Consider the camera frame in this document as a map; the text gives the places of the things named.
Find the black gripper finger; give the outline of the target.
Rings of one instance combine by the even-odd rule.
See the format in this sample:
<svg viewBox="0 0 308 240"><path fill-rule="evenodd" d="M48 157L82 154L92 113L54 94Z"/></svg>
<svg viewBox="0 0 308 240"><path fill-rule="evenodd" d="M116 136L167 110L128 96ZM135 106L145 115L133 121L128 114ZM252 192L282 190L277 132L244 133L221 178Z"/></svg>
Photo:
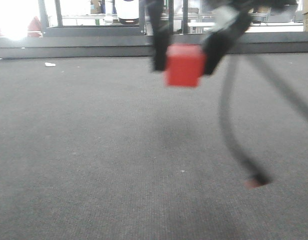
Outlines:
<svg viewBox="0 0 308 240"><path fill-rule="evenodd" d="M241 11L233 19L213 29L202 42L202 50L206 55L204 74L211 75L221 59L245 33L251 23L251 16Z"/></svg>
<svg viewBox="0 0 308 240"><path fill-rule="evenodd" d="M169 26L161 20L163 0L147 0L146 8L153 31L153 70L164 71L166 68L166 52L170 43Z"/></svg>

